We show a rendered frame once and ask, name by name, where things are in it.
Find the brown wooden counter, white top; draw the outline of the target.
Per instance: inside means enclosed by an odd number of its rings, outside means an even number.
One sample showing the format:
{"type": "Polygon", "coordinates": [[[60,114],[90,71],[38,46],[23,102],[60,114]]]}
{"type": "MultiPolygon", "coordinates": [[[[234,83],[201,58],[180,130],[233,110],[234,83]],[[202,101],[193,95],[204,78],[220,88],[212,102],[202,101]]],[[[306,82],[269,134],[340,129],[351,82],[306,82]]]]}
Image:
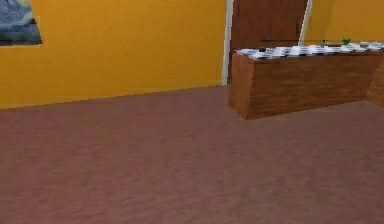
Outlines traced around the brown wooden counter, white top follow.
{"type": "Polygon", "coordinates": [[[245,119],[361,101],[384,49],[299,47],[232,54],[229,105],[245,119]]]}

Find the brown wooden room door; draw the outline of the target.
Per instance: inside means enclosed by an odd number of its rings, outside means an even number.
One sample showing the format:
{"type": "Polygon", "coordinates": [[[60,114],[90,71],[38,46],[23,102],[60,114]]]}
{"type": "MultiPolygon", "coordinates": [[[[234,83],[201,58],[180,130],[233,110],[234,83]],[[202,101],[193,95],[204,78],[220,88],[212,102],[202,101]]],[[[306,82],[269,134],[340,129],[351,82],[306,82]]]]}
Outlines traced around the brown wooden room door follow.
{"type": "Polygon", "coordinates": [[[307,1],[233,1],[227,83],[232,80],[232,55],[236,50],[298,44],[307,1]]]}

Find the blue framed wall painting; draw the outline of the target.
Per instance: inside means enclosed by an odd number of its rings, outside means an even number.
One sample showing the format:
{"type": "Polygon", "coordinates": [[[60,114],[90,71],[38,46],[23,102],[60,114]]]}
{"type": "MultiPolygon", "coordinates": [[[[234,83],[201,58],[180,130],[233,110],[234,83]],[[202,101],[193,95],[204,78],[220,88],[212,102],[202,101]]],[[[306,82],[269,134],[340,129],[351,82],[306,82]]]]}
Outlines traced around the blue framed wall painting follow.
{"type": "Polygon", "coordinates": [[[0,46],[42,43],[31,0],[0,0],[0,46]]]}

